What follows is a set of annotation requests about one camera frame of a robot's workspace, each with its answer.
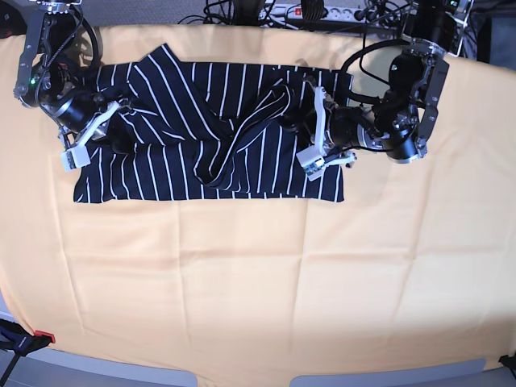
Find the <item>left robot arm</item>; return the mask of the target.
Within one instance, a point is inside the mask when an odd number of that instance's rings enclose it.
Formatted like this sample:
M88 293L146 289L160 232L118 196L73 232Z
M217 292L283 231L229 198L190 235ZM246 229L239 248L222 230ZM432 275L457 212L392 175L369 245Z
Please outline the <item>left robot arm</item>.
M285 129L307 138L307 147L298 153L301 166L313 172L331 164L351 164L356 150L384 153L399 164L422 159L449 70L445 56L458 56L472 5L409 2L398 38L364 45L348 57L333 96L306 77L303 83L313 94L310 104L280 121ZM351 65L383 48L401 49L383 81L388 89L381 97L355 93Z

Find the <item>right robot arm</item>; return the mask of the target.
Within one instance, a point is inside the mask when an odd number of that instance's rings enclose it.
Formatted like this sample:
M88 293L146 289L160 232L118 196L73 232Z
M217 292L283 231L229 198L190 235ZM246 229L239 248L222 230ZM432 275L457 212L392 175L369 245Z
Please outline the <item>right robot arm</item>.
M102 50L79 1L38 1L27 24L15 97L41 109L65 149L96 143L128 154L133 140L114 115L131 99L120 81L100 86Z

